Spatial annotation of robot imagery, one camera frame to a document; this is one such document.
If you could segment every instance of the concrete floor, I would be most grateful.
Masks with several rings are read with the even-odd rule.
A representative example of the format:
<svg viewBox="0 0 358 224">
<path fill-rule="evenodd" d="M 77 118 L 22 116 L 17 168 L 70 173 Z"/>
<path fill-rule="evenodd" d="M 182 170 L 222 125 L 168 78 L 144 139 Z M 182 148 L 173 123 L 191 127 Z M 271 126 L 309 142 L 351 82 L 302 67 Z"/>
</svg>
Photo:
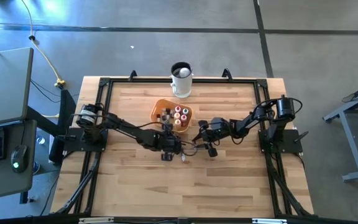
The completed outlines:
<svg viewBox="0 0 358 224">
<path fill-rule="evenodd" d="M 26 2 L 34 24 L 257 28 L 252 0 Z M 358 0 L 259 2 L 266 29 L 358 30 Z M 0 22 L 29 24 L 21 1 L 0 1 Z M 0 30 L 0 50 L 31 47 L 28 36 L 29 31 Z M 135 69 L 139 75 L 167 76 L 182 60 L 192 64 L 196 76 L 218 77 L 226 67 L 235 77 L 267 76 L 258 34 L 38 31 L 36 37 L 71 94 L 79 92 L 85 75 L 129 75 Z M 356 171 L 350 147 L 340 122 L 321 119 L 358 89 L 358 35 L 267 35 L 267 46 L 274 77 L 284 78 L 288 95 L 304 103 L 295 125 L 310 132 L 302 141 L 315 214 L 358 220 L 358 180 L 341 180 Z M 54 74 L 38 52 L 32 78 L 58 93 Z M 58 104 L 34 87 L 29 104 L 42 114 L 58 113 Z M 19 195 L 0 198 L 0 218 L 39 215 L 56 175 L 34 177 L 30 195 L 38 195 L 38 202 L 18 205 Z"/>
</svg>

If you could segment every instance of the wooden table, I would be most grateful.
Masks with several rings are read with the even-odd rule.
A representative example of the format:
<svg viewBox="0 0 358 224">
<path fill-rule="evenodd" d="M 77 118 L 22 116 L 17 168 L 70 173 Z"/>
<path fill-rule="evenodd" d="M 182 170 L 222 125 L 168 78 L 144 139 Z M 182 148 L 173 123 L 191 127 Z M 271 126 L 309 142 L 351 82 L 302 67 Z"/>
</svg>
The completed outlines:
<svg viewBox="0 0 358 224">
<path fill-rule="evenodd" d="M 83 104 L 95 102 L 99 79 L 84 77 L 76 112 Z M 270 98 L 285 94 L 283 79 L 268 78 L 267 82 Z M 201 119 L 211 120 L 216 116 L 243 119 L 255 106 L 254 87 L 247 84 L 194 83 L 190 97 L 179 99 L 168 83 L 115 83 L 109 111 L 141 125 L 150 122 L 152 107 L 161 98 L 193 109 L 192 126 L 181 135 L 182 139 L 196 136 Z M 171 162 L 161 161 L 160 153 L 146 150 L 133 139 L 110 131 L 99 167 L 92 216 L 273 217 L 257 130 L 251 129 L 239 146 L 230 138 L 221 140 L 216 147 L 218 157 L 210 158 L 205 150 L 200 150 L 185 162 L 180 156 Z M 282 157 L 288 187 L 304 208 L 313 213 L 299 158 L 292 154 Z M 63 161 L 51 212 L 62 207 L 77 188 L 83 158 L 84 152 L 74 152 Z M 281 191 L 277 195 L 284 211 Z M 87 196 L 88 189 L 85 189 L 82 208 Z"/>
</svg>

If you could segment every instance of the white cup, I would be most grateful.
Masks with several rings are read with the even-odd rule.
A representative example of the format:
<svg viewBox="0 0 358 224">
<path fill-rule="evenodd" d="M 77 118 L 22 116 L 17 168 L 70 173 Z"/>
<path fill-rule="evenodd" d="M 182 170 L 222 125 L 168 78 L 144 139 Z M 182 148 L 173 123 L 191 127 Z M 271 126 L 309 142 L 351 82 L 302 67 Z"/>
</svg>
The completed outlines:
<svg viewBox="0 0 358 224">
<path fill-rule="evenodd" d="M 189 63 L 178 62 L 171 68 L 172 91 L 178 98 L 190 96 L 191 84 L 193 83 L 193 69 Z"/>
</svg>

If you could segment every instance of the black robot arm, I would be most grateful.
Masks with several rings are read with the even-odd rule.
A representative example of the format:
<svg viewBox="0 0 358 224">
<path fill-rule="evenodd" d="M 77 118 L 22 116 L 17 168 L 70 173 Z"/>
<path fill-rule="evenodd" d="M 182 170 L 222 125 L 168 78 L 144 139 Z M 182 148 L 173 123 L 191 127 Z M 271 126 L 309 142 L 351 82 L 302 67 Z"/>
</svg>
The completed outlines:
<svg viewBox="0 0 358 224">
<path fill-rule="evenodd" d="M 162 160 L 164 161 L 171 161 L 174 154 L 182 152 L 180 138 L 173 134 L 171 124 L 164 124 L 165 128 L 162 132 L 154 129 L 140 129 L 113 113 L 106 113 L 102 115 L 102 122 L 96 125 L 94 117 L 98 116 L 96 114 L 99 110 L 101 108 L 97 105 L 86 105 L 78 114 L 76 123 L 84 129 L 82 138 L 85 141 L 98 142 L 101 130 L 113 129 L 135 139 L 145 149 L 163 152 Z"/>
<path fill-rule="evenodd" d="M 274 105 L 276 105 L 276 117 L 272 109 Z M 234 139 L 243 139 L 252 127 L 264 121 L 271 121 L 267 135 L 269 141 L 278 141 L 282 138 L 282 131 L 286 124 L 295 118 L 295 113 L 293 98 L 287 98 L 283 95 L 281 98 L 258 104 L 243 120 L 230 119 L 226 121 L 223 118 L 213 118 L 210 123 L 205 120 L 199 121 L 200 131 L 193 142 L 202 139 L 203 144 L 198 145 L 198 147 L 204 146 L 208 150 L 209 156 L 214 157 L 218 153 L 212 143 L 230 136 L 233 143 L 240 144 L 242 140 L 235 142 Z"/>
</svg>

